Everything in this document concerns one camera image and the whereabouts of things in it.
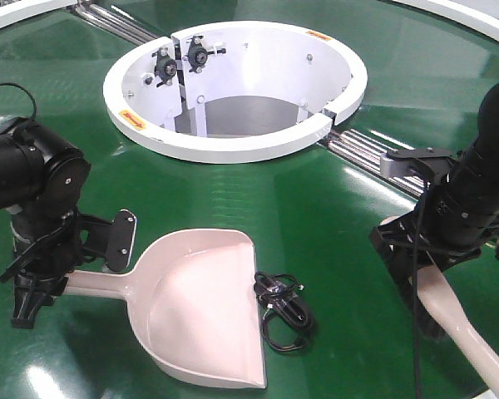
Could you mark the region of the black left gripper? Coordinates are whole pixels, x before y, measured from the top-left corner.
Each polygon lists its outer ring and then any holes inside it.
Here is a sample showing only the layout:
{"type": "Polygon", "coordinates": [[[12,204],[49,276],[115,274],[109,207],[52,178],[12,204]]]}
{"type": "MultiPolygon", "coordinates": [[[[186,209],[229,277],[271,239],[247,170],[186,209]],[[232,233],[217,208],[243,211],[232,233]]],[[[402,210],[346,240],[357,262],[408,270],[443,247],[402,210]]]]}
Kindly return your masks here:
{"type": "MultiPolygon", "coordinates": [[[[63,224],[37,239],[32,231],[23,231],[11,224],[13,261],[0,275],[6,283],[13,277],[36,278],[50,282],[54,295],[60,295],[67,273],[85,262],[82,252],[81,229],[76,224],[63,224]]],[[[13,328],[33,329],[36,316],[43,306],[52,306],[54,298],[36,289],[15,288],[11,318],[13,328]]]]}

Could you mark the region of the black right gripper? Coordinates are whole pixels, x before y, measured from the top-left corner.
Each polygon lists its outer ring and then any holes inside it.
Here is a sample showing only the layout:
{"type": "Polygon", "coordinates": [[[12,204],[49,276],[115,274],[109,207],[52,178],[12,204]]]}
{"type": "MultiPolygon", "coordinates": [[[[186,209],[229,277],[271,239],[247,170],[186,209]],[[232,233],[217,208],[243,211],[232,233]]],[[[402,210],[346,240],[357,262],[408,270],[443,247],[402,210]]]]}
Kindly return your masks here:
{"type": "Polygon", "coordinates": [[[429,265],[445,271],[481,254],[482,215],[415,209],[373,228],[369,239],[401,291],[413,289],[413,272],[429,265]]]}

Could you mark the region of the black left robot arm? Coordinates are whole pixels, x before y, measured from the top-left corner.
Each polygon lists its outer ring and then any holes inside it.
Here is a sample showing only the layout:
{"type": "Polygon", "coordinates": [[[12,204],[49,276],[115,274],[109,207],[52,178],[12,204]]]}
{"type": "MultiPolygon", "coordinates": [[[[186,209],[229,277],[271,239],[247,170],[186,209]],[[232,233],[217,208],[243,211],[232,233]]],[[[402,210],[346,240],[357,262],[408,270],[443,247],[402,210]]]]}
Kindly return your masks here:
{"type": "Polygon", "coordinates": [[[0,282],[12,282],[11,324],[32,329],[82,263],[77,202],[90,171],[81,150],[36,120],[0,124],[0,209],[11,217],[12,262],[0,282]]]}

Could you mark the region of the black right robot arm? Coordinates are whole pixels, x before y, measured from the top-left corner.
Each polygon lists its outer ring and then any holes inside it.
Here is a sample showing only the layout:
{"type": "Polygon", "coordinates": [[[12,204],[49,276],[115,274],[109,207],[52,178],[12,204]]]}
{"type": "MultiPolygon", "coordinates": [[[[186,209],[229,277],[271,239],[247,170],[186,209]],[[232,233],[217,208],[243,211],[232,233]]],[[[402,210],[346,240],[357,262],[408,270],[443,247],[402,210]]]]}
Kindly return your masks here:
{"type": "Polygon", "coordinates": [[[394,283],[405,288],[415,268],[441,270],[475,259],[499,234],[499,83],[483,98],[477,137],[458,157],[449,150],[388,151],[385,177],[427,183],[414,210],[373,228],[369,239],[394,283]]]}

